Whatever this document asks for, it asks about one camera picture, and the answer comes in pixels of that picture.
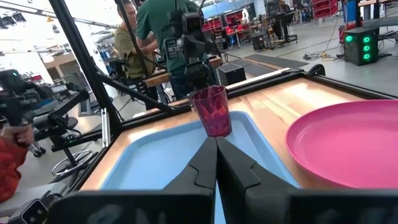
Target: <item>black box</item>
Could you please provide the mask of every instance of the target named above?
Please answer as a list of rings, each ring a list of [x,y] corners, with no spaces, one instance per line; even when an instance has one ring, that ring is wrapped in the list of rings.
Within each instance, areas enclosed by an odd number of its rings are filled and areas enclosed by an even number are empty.
[[[344,39],[344,58],[355,65],[377,62],[379,58],[378,28],[357,27],[347,30]]]
[[[224,86],[246,80],[244,68],[233,63],[227,63],[223,66],[220,66],[218,71],[220,75],[220,82]]]
[[[264,43],[264,34],[261,32],[255,32],[251,36],[254,50],[264,50],[266,45]]]

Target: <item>black metal frame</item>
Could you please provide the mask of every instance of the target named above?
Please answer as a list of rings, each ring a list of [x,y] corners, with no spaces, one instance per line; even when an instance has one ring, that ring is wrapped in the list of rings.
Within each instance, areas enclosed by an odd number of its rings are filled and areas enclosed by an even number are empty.
[[[85,183],[91,173],[94,171],[95,167],[100,163],[104,155],[109,151],[110,147],[112,147],[115,140],[117,140],[118,136],[125,130],[136,128],[138,126],[142,126],[145,124],[149,124],[155,121],[159,121],[165,118],[169,118],[172,116],[176,116],[182,113],[186,113],[190,111],[190,105],[188,103],[178,105],[173,108],[171,112],[166,111],[155,111],[152,113],[148,113],[144,116],[140,116],[130,121],[125,121],[123,123],[120,122],[117,116],[117,112],[112,106],[108,94],[105,91],[103,84],[99,79],[96,79],[95,73],[96,67],[90,59],[90,55],[81,39],[81,36],[76,28],[75,23],[72,20],[72,17],[66,7],[64,0],[49,0],[54,12],[57,15],[58,20],[60,21],[62,28],[70,42],[70,45],[76,55],[76,59],[78,60],[83,73],[85,74],[90,87],[95,94],[95,97],[98,100],[99,105],[102,108],[107,108],[109,111],[109,119],[111,124],[111,132],[112,132],[112,140],[108,147],[104,148],[101,152],[99,152],[97,158],[88,166],[86,172],[75,182],[75,184],[70,188],[70,192],[74,190],[78,190]],[[298,78],[305,78],[307,80],[320,83],[322,85],[330,86],[332,88],[339,89],[341,91],[350,93],[352,95],[356,95],[358,97],[362,97],[365,99],[398,99],[396,96],[388,95],[385,93],[381,93],[374,90],[369,90],[367,88],[362,88],[360,86],[352,85],[349,83],[345,83],[339,80],[335,80],[333,78],[326,77],[324,75],[316,75],[312,73],[306,73],[303,70],[290,70],[283,71],[279,74],[273,75],[271,77],[266,77],[261,80],[256,80],[254,82],[248,82],[246,84],[236,86],[234,88],[230,88],[228,90],[228,98],[239,97],[254,91],[258,91],[264,88],[268,88],[271,86],[275,86],[284,82],[289,82],[291,80],[295,80]],[[78,144],[82,144],[87,141],[92,141],[95,139],[101,138],[101,130],[93,131],[91,133],[86,133],[82,135],[79,140],[71,142],[64,147],[72,147]]]
[[[84,44],[79,30],[72,19],[72,16],[65,4],[64,0],[56,1],[50,0],[50,4],[54,10],[55,15],[62,26],[62,29],[69,40],[70,46],[75,53],[75,57],[85,74],[88,84],[98,101],[101,108],[106,108],[109,114],[109,125],[111,126],[112,134],[119,134],[121,130],[121,122],[119,120],[116,110],[114,110],[108,93],[104,85],[99,82],[95,74],[97,72],[94,63],[91,60],[90,54]]]
[[[261,80],[257,80],[255,82],[250,82],[247,84],[243,84],[234,88],[230,88],[228,90],[228,99],[232,99],[235,97],[243,96],[248,93],[252,93],[254,91],[258,91],[264,88],[269,88],[272,86],[279,85],[281,83],[289,82],[292,80],[296,80],[298,78],[305,78],[312,82],[317,82],[322,85],[329,86],[331,88],[335,88],[337,90],[341,90],[343,92],[352,94],[354,96],[358,96],[367,100],[396,100],[398,97],[388,95],[385,93],[380,93],[378,91],[369,90],[367,88],[363,88],[360,86],[356,86],[353,84],[345,83],[340,80],[336,80],[334,78],[329,78],[324,75],[314,75],[309,74],[304,71],[284,71],[280,72],[279,74],[273,75],[271,77],[266,77]],[[147,114],[141,117],[140,120],[135,121],[128,121],[123,123],[123,131],[126,131],[131,128],[136,128],[138,126],[142,126],[151,122],[159,121],[165,118],[169,118],[172,116],[176,116],[182,113],[186,113],[190,111],[189,104],[181,105],[175,113],[165,113],[163,111],[156,111],[155,113]],[[90,165],[89,169],[83,174],[81,179],[70,189],[70,191],[79,190],[80,187],[85,183],[87,178],[91,175],[92,171],[95,167],[100,163],[104,155],[108,152],[111,145],[105,149],[103,149],[100,153],[98,158]]]

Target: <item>blue tray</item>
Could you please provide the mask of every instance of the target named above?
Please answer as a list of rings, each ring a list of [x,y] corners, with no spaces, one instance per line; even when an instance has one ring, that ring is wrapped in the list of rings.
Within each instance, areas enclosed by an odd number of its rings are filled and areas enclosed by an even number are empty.
[[[250,116],[231,112],[232,133],[227,140],[268,171],[299,187]],[[103,190],[160,190],[188,164],[207,138],[200,121],[149,134],[131,143],[107,176]],[[215,223],[224,224],[220,193],[216,192]]]

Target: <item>camera rig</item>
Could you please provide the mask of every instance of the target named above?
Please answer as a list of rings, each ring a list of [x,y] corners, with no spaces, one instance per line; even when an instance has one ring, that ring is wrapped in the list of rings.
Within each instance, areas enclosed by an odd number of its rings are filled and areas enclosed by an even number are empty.
[[[67,119],[63,116],[79,102],[88,99],[86,90],[81,90],[72,83],[67,83],[57,88],[38,86],[25,82],[17,70],[3,70],[0,72],[0,115],[7,119],[10,126],[32,124],[40,132],[35,135],[35,140],[48,138],[54,135],[63,135],[67,126]],[[42,100],[53,97],[58,89],[75,91],[54,110],[44,114],[36,114]]]

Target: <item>person's hand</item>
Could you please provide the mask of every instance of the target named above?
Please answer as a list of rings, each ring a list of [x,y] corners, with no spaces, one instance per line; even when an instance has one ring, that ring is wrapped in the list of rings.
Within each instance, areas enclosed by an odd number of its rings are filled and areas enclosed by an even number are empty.
[[[1,137],[14,144],[32,144],[34,142],[31,125],[3,127],[1,130]]]

